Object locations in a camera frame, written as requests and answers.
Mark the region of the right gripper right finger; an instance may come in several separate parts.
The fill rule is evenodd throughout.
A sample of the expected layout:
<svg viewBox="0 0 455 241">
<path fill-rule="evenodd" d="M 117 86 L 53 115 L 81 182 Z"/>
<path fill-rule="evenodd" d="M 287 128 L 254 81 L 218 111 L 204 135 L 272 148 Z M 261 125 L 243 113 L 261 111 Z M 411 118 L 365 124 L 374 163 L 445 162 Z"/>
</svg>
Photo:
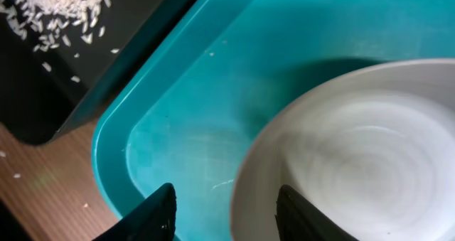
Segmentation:
<svg viewBox="0 0 455 241">
<path fill-rule="evenodd" d="M 275 219 L 281 241 L 358 241 L 289 185 L 279 189 Z"/>
</svg>

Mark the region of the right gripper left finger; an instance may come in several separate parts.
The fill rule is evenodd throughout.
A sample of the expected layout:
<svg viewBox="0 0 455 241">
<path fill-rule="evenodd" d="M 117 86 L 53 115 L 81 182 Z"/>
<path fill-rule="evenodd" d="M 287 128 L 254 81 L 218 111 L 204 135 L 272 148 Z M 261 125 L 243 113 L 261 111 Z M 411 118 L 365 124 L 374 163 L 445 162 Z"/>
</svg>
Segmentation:
<svg viewBox="0 0 455 241">
<path fill-rule="evenodd" d="M 175 189 L 165 183 L 94 241 L 173 241 L 176 211 Z"/>
</svg>

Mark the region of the grey bowl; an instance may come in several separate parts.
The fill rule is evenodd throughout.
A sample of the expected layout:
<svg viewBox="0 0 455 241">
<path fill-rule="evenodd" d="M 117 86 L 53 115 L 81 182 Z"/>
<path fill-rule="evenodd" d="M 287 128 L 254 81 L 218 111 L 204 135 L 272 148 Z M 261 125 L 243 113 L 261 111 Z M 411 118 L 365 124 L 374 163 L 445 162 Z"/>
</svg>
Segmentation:
<svg viewBox="0 0 455 241">
<path fill-rule="evenodd" d="M 279 239 L 281 187 L 357 240 L 453 240 L 454 61 L 370 66 L 285 107 L 237 172 L 232 239 Z"/>
</svg>

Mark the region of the white rice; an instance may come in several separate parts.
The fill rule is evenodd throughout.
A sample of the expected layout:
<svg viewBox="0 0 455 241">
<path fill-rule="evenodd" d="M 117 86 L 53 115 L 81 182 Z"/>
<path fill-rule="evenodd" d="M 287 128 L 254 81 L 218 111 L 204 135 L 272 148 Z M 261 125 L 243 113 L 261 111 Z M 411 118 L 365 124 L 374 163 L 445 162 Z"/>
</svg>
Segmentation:
<svg viewBox="0 0 455 241">
<path fill-rule="evenodd" d="M 141 25 L 137 0 L 1 0 L 1 69 L 94 85 L 132 73 L 122 57 Z"/>
</svg>

